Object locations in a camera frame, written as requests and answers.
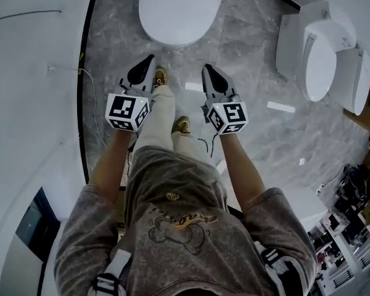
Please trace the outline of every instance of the white cube with black markers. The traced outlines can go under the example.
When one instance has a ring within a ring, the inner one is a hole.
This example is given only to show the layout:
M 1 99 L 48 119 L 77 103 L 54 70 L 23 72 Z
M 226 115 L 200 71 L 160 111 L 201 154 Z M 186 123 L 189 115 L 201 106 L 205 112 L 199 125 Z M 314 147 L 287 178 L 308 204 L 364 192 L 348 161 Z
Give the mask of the white cube with black markers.
M 214 103 L 207 118 L 219 135 L 238 133 L 248 123 L 245 102 Z
M 110 93 L 105 119 L 116 130 L 137 131 L 149 112 L 149 100 L 146 97 Z

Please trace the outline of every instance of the person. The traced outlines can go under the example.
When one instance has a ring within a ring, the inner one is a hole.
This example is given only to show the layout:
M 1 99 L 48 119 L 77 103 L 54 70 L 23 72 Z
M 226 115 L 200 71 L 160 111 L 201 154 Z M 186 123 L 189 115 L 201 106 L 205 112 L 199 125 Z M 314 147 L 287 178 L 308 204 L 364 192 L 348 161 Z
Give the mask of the person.
M 59 294 L 306 295 L 316 255 L 282 191 L 265 190 L 236 134 L 220 136 L 244 220 L 232 216 L 206 146 L 187 117 L 174 122 L 164 69 L 154 83 L 126 186 L 125 235 L 118 241 L 114 203 L 131 133 L 118 130 L 65 225 Z

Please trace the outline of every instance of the t-shirt sleeve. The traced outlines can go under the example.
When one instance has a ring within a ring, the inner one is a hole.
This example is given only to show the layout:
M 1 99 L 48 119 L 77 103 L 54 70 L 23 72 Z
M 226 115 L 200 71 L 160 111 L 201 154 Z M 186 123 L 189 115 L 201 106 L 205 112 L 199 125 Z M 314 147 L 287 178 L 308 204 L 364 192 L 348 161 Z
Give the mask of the t-shirt sleeve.
M 297 261 L 294 263 L 302 268 L 305 289 L 313 284 L 316 274 L 313 244 L 280 189 L 268 189 L 250 203 L 244 224 L 252 239 L 266 248 L 267 263 L 294 258 Z
M 115 206 L 93 185 L 86 185 L 64 227 L 55 259 L 59 295 L 86 295 L 110 263 L 118 241 Z

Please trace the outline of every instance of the white cable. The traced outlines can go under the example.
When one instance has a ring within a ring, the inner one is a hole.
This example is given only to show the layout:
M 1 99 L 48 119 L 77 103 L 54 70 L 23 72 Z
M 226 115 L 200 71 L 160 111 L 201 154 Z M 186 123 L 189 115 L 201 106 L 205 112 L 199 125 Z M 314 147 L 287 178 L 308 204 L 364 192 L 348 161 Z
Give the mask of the white cable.
M 93 95 L 94 95 L 94 107 L 93 107 L 93 118 L 94 118 L 94 122 L 96 124 L 96 128 L 97 128 L 97 134 L 99 135 L 101 141 L 103 142 L 103 145 L 105 145 L 105 142 L 103 140 L 103 137 L 100 135 L 100 129 L 99 129 L 99 124 L 97 124 L 97 120 L 96 120 L 96 104 L 97 104 L 97 97 L 96 97 L 96 89 L 94 87 L 94 80 L 93 80 L 93 77 L 92 75 L 85 69 L 83 68 L 68 68 L 68 67 L 61 67 L 61 66 L 52 66 L 53 68 L 61 68 L 61 69 L 67 69 L 67 70 L 82 70 L 83 72 L 86 72 L 86 74 L 90 77 L 91 81 L 92 81 L 92 87 L 93 87 Z

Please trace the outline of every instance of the shoe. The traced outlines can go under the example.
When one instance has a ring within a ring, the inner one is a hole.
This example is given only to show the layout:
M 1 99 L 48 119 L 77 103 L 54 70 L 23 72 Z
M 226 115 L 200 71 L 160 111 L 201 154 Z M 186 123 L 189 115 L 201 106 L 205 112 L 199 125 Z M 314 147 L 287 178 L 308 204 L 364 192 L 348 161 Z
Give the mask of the shoe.
M 181 116 L 174 122 L 172 133 L 179 131 L 182 134 L 191 133 L 191 120 L 187 116 Z
M 162 66 L 157 66 L 155 70 L 154 89 L 167 84 L 167 71 Z

